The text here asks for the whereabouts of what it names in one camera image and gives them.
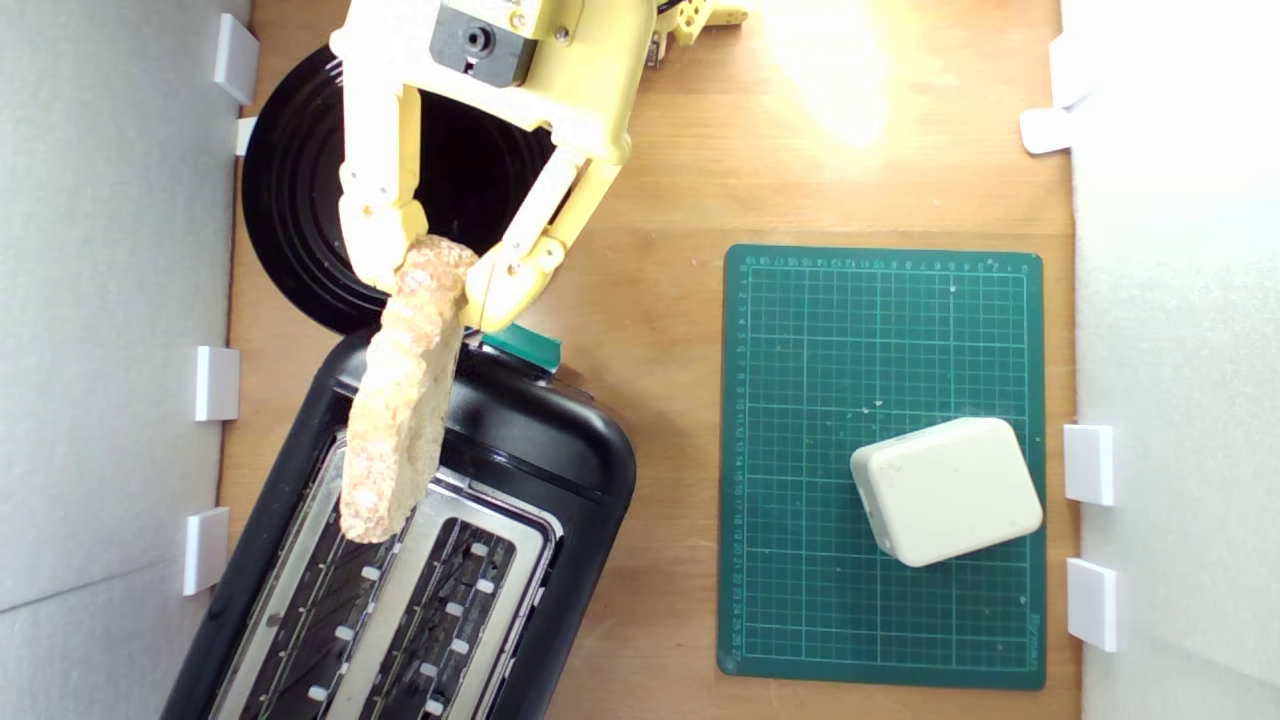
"cutting mat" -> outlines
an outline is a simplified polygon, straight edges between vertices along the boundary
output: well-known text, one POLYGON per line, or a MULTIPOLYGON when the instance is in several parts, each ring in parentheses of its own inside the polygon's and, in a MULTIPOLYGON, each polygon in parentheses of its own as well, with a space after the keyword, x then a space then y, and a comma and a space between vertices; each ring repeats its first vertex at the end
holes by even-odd
POLYGON ((998 416, 1043 502, 1039 258, 739 245, 724 266, 721 669, 1042 688, 1043 528, 910 569, 849 470, 860 446, 998 416))

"wooden surface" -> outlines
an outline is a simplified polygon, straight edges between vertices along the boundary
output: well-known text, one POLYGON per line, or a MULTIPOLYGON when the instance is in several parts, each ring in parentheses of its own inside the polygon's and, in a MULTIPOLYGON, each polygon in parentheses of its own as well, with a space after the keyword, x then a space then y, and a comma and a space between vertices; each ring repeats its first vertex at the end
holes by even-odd
MULTIPOLYGON (((342 0, 256 0, 260 101, 344 13, 342 0)), ((1079 717, 1061 571, 1078 527, 1053 430, 1074 415, 1070 176, 1066 158, 1029 158, 1018 137, 1018 114, 1048 102, 1057 13, 1055 0, 762 0, 746 27, 675 49, 648 73, 631 161, 522 318, 563 340, 567 363, 626 428, 640 473, 552 717, 1079 717), (726 247, 742 241, 1044 258, 1043 692, 716 669, 721 273, 726 247)), ((243 397, 227 428, 221 502, 238 536, 337 337, 274 290, 237 227, 230 342, 243 397)))

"white box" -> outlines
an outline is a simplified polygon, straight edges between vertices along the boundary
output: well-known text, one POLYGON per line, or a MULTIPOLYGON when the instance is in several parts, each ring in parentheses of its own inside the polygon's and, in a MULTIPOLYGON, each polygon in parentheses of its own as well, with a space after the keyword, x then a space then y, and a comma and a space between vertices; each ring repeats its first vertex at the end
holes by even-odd
POLYGON ((960 418, 869 445, 850 460, 881 550, 911 568, 1036 532, 1044 520, 1014 428, 960 418))
POLYGON ((214 58, 214 82, 241 105, 253 104, 257 87, 259 42, 247 27, 229 13, 218 20, 218 54, 214 58))

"white foam board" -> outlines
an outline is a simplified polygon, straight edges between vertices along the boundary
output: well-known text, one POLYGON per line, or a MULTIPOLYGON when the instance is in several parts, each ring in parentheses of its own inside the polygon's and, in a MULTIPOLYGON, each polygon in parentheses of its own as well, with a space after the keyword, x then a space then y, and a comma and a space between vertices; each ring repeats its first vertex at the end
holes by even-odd
POLYGON ((1280 717, 1280 687, 1140 633, 1115 653, 1084 646, 1083 675, 1084 720, 1280 717))
POLYGON ((216 503, 221 425, 192 421, 192 380, 195 348, 227 338, 239 108, 200 78, 218 14, 248 12, 23 6, 0 23, 22 68, 0 72, 0 337, 23 348, 0 354, 20 378, 0 405, 0 610, 172 560, 216 503))
POLYGON ((157 717, 207 596, 177 560, 0 612, 0 717, 157 717))
POLYGON ((1080 507, 1082 556, 1124 583, 1116 673, 1087 675, 1085 705, 1126 717, 1108 701, 1144 697, 1142 715, 1184 717, 1174 683, 1120 678, 1184 655, 1222 687, 1280 685, 1280 106, 1258 91, 1280 67, 1280 5, 1066 0, 1062 15, 1088 23, 1106 69, 1071 113, 1076 407, 1124 437, 1123 503, 1080 507), (1151 652, 1128 660, 1130 637, 1151 652))

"black plate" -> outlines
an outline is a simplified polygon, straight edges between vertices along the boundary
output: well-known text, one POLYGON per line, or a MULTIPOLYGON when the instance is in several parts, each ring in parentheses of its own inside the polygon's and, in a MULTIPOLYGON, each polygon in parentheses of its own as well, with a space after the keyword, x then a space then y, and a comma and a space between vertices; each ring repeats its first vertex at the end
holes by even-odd
MULTIPOLYGON (((421 96, 415 197, 433 233, 484 254, 550 158, 550 135, 525 132, 448 97, 421 96)), ((321 47, 262 106, 244 155, 241 204, 271 282, 307 316, 349 334, 378 324, 387 296, 361 282, 347 259, 338 223, 342 160, 342 61, 321 47)))

